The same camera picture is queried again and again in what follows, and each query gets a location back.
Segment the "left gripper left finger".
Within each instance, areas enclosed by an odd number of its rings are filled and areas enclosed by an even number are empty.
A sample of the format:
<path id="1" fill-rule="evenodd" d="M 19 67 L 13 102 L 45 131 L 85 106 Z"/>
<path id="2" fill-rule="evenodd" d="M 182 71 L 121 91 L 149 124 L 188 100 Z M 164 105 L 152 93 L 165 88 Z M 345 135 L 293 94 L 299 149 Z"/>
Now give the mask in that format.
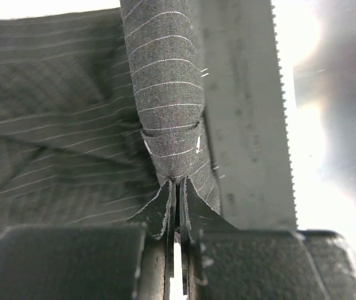
<path id="1" fill-rule="evenodd" d="M 176 186 L 167 180 L 155 197 L 129 219 L 145 230 L 134 299 L 169 299 L 174 273 L 173 245 L 176 216 Z"/>

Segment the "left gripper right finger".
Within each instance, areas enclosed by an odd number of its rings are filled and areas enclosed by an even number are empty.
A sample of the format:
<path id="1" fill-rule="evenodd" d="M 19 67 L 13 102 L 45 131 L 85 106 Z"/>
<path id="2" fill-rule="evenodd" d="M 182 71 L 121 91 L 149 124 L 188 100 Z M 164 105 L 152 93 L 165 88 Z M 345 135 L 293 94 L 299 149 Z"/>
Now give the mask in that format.
<path id="1" fill-rule="evenodd" d="M 239 229 L 199 197 L 188 177 L 180 184 L 179 211 L 188 299 L 209 299 L 211 287 L 216 281 L 209 278 L 208 271 L 215 274 L 221 267 L 207 243 L 236 233 Z"/>

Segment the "dark pinstriped long sleeve shirt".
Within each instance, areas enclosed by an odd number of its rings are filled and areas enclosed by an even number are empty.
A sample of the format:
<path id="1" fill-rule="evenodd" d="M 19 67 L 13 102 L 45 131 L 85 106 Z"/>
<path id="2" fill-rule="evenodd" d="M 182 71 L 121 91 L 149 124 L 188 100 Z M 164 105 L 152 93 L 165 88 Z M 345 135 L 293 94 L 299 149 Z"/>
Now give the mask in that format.
<path id="1" fill-rule="evenodd" d="M 0 21 L 0 231 L 111 224 L 169 179 L 220 210 L 197 1 Z"/>

